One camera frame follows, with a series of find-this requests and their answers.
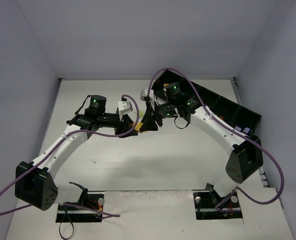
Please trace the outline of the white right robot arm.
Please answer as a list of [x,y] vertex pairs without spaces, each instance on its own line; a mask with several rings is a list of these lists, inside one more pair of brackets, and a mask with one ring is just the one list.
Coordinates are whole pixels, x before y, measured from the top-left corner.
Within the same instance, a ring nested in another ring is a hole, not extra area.
[[141,132],[156,131],[166,118],[183,118],[215,140],[227,153],[225,173],[212,187],[221,198],[230,194],[263,165],[260,139],[247,136],[233,129],[209,107],[202,105],[195,96],[184,94],[179,84],[174,82],[163,88],[166,103],[158,105],[151,89],[141,91],[140,99],[146,103],[146,111],[141,120]]

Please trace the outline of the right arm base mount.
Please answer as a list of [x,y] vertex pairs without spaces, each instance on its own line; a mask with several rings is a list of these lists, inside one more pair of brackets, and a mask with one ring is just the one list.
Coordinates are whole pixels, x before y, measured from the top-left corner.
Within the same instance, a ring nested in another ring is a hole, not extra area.
[[219,197],[207,190],[193,193],[196,219],[201,220],[230,220],[242,219],[242,212],[236,191],[226,197]]

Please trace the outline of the green yellow brown lego stack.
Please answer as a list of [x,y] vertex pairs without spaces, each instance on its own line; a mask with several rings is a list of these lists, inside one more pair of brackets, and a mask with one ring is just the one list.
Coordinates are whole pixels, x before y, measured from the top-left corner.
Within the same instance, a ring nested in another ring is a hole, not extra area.
[[135,130],[136,132],[139,132],[139,133],[140,133],[140,132],[141,132],[141,131],[140,131],[141,126],[142,126],[142,123],[141,123],[141,122],[138,122],[138,123],[136,124],[134,130]]

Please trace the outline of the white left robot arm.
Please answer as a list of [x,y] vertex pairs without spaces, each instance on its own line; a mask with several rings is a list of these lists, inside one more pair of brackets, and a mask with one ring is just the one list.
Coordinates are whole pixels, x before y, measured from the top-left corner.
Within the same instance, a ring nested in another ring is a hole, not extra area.
[[87,189],[70,182],[66,186],[55,183],[57,173],[73,152],[92,135],[100,135],[98,129],[112,128],[113,137],[135,136],[138,121],[132,121],[129,113],[138,111],[135,100],[124,94],[118,101],[115,113],[106,112],[107,99],[101,95],[88,95],[89,106],[67,121],[59,138],[40,156],[31,162],[21,162],[16,168],[16,198],[40,209],[48,210],[54,204],[77,203],[85,198]]

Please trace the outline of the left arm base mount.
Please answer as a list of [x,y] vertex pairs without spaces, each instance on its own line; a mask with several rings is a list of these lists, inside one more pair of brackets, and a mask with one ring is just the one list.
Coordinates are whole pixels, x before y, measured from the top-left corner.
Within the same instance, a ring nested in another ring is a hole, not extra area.
[[[103,192],[88,192],[88,196],[82,202],[74,204],[81,205],[93,210],[102,211],[104,204]],[[102,214],[80,209],[73,206],[58,205],[56,223],[101,223]]]

